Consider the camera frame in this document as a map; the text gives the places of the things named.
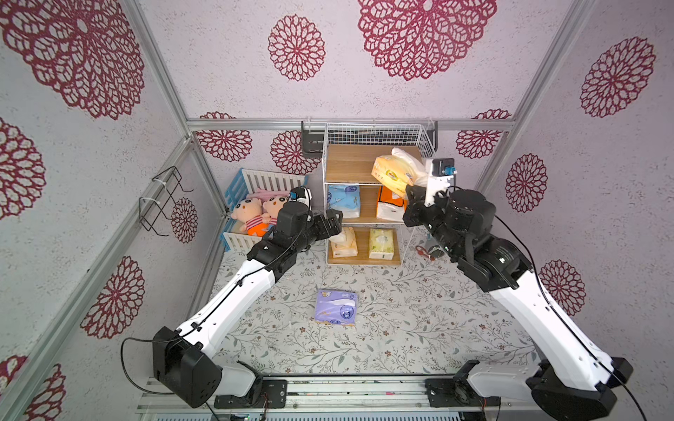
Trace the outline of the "light blue tissue pack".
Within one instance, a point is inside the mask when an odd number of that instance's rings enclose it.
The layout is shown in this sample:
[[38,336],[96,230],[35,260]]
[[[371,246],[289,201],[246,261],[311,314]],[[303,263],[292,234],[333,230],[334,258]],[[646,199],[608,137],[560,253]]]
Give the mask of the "light blue tissue pack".
[[361,194],[358,185],[328,186],[328,208],[340,211],[344,219],[361,217]]

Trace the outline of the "yellow tissue pack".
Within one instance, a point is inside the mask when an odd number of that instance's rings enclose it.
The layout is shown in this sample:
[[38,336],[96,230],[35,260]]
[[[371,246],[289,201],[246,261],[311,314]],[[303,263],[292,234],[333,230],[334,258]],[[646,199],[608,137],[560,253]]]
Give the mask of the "yellow tissue pack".
[[400,147],[393,147],[388,155],[378,156],[371,174],[386,189],[405,200],[408,186],[428,186],[428,172],[421,159]]

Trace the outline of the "purple tissue pack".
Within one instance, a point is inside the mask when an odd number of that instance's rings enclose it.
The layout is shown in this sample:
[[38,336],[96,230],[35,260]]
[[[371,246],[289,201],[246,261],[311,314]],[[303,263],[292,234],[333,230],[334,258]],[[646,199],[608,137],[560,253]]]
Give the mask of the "purple tissue pack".
[[319,289],[316,296],[314,320],[318,323],[354,326],[358,295],[354,292]]

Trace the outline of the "orange tissue pack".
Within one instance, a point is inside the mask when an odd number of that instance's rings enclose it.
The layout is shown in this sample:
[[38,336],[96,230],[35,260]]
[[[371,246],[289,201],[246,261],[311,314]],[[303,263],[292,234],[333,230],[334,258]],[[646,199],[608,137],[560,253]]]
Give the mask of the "orange tissue pack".
[[376,206],[376,214],[378,219],[402,222],[406,209],[407,200],[401,196],[398,196],[384,186],[379,188]]

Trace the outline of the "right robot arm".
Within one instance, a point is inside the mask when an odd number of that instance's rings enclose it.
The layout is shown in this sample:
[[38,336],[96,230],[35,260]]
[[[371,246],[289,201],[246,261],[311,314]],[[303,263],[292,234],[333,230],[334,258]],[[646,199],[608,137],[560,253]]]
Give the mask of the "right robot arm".
[[577,327],[540,281],[526,247],[491,232],[496,207],[470,189],[451,187],[428,196],[407,187],[408,227],[421,226],[442,252],[484,293],[500,303],[542,352],[539,363],[497,368],[469,361],[454,381],[481,398],[530,401],[556,420],[607,417],[634,369],[611,357]]

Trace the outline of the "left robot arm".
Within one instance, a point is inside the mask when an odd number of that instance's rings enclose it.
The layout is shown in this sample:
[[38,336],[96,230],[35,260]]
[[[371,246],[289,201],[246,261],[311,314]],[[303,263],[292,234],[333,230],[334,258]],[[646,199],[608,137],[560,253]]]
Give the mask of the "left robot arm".
[[301,202],[284,205],[277,224],[250,249],[226,287],[179,327],[163,327],[154,335],[154,378],[191,408],[214,395],[249,394],[255,372],[241,364],[219,366],[214,355],[249,307],[295,265],[299,253],[341,233],[342,219],[339,210],[314,213]]

